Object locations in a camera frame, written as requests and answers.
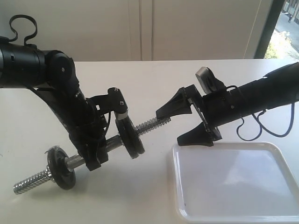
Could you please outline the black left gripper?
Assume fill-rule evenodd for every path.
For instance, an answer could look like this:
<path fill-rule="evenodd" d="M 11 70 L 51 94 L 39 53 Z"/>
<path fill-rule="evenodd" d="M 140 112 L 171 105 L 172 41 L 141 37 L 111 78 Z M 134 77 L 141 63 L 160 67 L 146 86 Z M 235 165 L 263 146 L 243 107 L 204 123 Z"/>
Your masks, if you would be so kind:
<path fill-rule="evenodd" d="M 81 91 L 68 91 L 68 108 L 73 122 L 69 137 L 89 171 L 108 161 L 106 129 L 108 122 L 90 98 Z"/>

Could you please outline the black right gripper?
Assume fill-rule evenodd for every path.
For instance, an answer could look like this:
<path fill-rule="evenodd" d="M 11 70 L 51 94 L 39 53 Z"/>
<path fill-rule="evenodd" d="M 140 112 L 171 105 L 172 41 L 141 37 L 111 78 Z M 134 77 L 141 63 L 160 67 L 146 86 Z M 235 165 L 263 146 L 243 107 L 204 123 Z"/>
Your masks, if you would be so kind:
<path fill-rule="evenodd" d="M 213 141 L 222 139 L 219 126 L 241 117 L 243 97 L 237 89 L 222 90 L 201 96 L 194 85 L 181 87 L 162 107 L 156 110 L 157 119 L 192 114 L 191 104 L 195 107 L 202 122 L 194 129 L 177 137 L 179 146 L 212 147 Z"/>

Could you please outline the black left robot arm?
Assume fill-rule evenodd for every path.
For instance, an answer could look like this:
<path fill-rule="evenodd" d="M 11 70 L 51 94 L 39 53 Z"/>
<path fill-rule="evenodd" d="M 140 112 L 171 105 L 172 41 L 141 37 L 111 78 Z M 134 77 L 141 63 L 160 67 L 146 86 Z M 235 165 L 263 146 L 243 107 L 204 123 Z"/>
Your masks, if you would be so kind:
<path fill-rule="evenodd" d="M 1 88 L 28 89 L 55 114 L 90 171 L 108 161 L 106 119 L 84 96 L 73 59 L 59 50 L 39 50 L 0 39 Z"/>

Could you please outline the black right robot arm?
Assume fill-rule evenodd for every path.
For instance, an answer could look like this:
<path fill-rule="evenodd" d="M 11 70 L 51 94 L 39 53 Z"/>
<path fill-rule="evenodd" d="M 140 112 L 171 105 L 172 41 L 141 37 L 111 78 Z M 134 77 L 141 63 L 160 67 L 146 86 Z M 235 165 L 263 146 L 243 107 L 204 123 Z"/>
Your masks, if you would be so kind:
<path fill-rule="evenodd" d="M 177 138 L 179 146 L 201 145 L 212 147 L 221 140 L 219 126 L 252 116 L 259 125 L 259 138 L 263 131 L 272 136 L 287 136 L 294 123 L 295 103 L 299 100 L 299 64 L 292 63 L 273 70 L 261 79 L 242 86 L 226 86 L 210 68 L 201 67 L 196 73 L 205 95 L 195 85 L 181 87 L 176 94 L 156 111 L 158 120 L 181 114 L 190 114 L 194 106 L 202 122 Z M 277 134 L 259 120 L 267 110 L 291 105 L 291 119 L 287 131 Z"/>

